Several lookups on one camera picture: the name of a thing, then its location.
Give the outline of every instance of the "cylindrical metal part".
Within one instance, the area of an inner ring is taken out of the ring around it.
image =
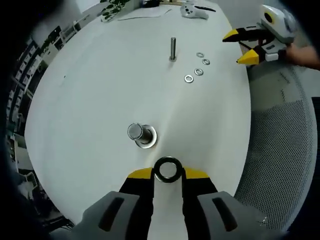
[[[170,60],[176,59],[176,38],[171,38],[171,54],[170,54]]]
[[[148,144],[152,141],[151,132],[140,123],[132,123],[127,130],[129,138],[142,144]]]

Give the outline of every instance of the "standing metal peg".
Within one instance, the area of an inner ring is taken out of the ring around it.
[[[132,123],[128,127],[128,136],[132,140],[136,142],[140,142],[142,144],[148,144],[152,141],[151,132],[142,126],[140,123]]]
[[[127,130],[130,139],[142,149],[153,147],[158,139],[157,131],[147,124],[132,123]]]
[[[171,38],[171,54],[169,60],[174,62],[176,60],[176,38]]]

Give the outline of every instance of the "white tabletop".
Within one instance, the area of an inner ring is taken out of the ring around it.
[[[34,94],[25,140],[34,170],[56,207],[74,223],[128,174],[172,156],[205,171],[234,195],[248,150],[251,103],[237,43],[218,5],[209,19],[162,17],[94,20],[58,53]],[[176,62],[170,39],[176,37]],[[197,52],[211,64],[204,65]],[[194,74],[201,68],[202,76]],[[193,83],[184,81],[194,77]],[[131,123],[152,125],[157,144],[141,149]],[[187,239],[181,182],[155,180],[149,238]]]

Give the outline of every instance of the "paper sheet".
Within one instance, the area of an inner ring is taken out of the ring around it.
[[[136,18],[158,18],[165,15],[172,9],[170,5],[161,5],[157,7],[150,8],[139,8],[134,10],[127,15],[120,17],[118,20],[136,19]]]

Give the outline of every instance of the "metal ring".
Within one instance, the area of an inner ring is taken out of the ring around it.
[[[156,144],[157,139],[158,139],[158,135],[157,135],[157,132],[156,132],[156,130],[154,129],[153,126],[146,125],[146,124],[144,124],[144,125],[142,125],[142,126],[143,126],[145,129],[147,129],[147,130],[149,130],[149,131],[151,132],[151,134],[152,134],[152,140],[151,140],[151,142],[149,142],[149,143],[142,143],[142,142],[140,142],[140,141],[135,141],[135,144],[137,144],[138,147],[140,147],[140,148],[142,148],[142,149],[149,149],[149,148],[153,147],[153,146]]]
[[[199,57],[199,58],[204,58],[205,57],[205,55],[202,52],[197,52],[196,56]]]
[[[203,59],[203,60],[202,60],[202,63],[203,63],[204,65],[210,65],[210,61],[209,61],[208,59]]]
[[[160,173],[160,167],[164,163],[172,163],[173,165],[175,165],[176,172],[175,172],[174,176],[166,177]],[[170,184],[170,183],[177,181],[181,177],[183,169],[184,168],[182,167],[182,164],[178,159],[176,159],[172,156],[165,156],[165,157],[160,158],[158,161],[156,161],[156,163],[154,164],[154,167],[153,167],[153,173],[159,181],[164,182],[166,184]]]
[[[188,84],[192,83],[194,81],[194,77],[191,75],[185,75],[184,76],[184,81]]]
[[[200,69],[200,68],[196,68],[194,70],[194,73],[195,73],[195,75],[201,76],[204,74],[204,71],[202,71],[202,69]]]

